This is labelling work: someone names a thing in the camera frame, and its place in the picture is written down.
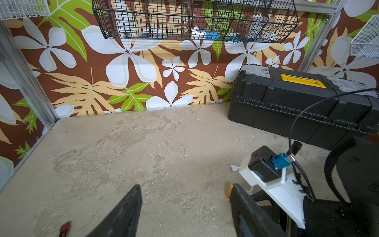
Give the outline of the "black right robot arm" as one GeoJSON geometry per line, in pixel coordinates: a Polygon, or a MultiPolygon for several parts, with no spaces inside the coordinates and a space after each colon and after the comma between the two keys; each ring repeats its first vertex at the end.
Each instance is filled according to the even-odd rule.
{"type": "Polygon", "coordinates": [[[324,165],[337,201],[303,202],[306,228],[301,237],[379,235],[379,145],[351,137],[337,145],[324,165]]]}

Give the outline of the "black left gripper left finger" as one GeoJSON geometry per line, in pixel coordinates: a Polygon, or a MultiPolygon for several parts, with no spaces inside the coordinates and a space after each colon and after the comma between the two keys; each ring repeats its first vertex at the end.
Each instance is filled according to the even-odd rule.
{"type": "Polygon", "coordinates": [[[136,184],[88,236],[136,236],[142,203],[141,187],[136,184]]]}

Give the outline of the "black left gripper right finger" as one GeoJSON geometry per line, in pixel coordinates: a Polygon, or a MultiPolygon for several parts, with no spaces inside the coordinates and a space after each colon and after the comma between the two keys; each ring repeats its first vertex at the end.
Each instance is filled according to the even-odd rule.
{"type": "Polygon", "coordinates": [[[230,204],[238,237],[285,237],[282,228],[237,183],[231,185],[230,204]]]}

